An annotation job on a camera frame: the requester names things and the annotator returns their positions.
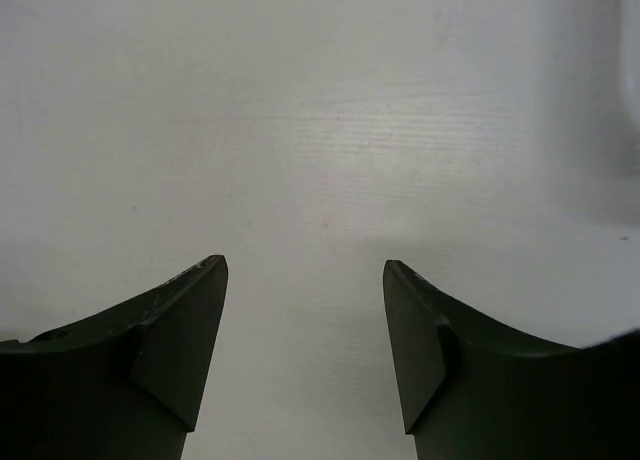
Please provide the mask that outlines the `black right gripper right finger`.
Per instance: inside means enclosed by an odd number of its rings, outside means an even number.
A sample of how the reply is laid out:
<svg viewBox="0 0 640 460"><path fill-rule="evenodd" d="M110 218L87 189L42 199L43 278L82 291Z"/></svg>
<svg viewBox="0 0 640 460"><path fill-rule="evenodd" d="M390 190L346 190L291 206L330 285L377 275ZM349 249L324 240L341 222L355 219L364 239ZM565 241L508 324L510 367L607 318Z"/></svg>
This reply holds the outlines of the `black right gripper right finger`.
<svg viewBox="0 0 640 460"><path fill-rule="evenodd" d="M421 459L635 459L639 334L575 348L503 324L386 262L404 428Z"/></svg>

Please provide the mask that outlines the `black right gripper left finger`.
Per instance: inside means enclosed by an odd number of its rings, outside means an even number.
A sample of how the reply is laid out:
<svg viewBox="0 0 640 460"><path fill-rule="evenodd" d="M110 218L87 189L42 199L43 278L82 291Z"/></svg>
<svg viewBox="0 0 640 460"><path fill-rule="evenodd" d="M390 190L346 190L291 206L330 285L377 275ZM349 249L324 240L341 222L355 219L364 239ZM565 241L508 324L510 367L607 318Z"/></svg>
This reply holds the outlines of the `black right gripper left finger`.
<svg viewBox="0 0 640 460"><path fill-rule="evenodd" d="M1 345L5 459L178 459L195 429L224 307L212 255L147 292Z"/></svg>

